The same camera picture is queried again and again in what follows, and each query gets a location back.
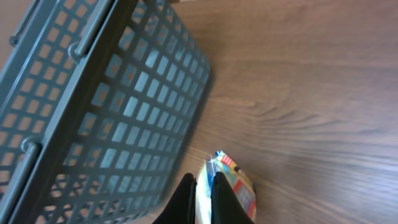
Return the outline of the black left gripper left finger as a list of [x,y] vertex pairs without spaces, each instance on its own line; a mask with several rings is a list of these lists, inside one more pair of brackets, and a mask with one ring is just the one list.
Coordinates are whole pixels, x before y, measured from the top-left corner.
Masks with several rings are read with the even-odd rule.
[[193,174],[186,173],[153,224],[195,224],[196,186]]

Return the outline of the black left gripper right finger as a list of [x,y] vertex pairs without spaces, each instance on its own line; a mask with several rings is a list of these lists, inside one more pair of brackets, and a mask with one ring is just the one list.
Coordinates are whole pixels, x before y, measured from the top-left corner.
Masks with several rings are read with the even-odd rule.
[[211,224],[254,224],[222,172],[215,174],[211,187]]

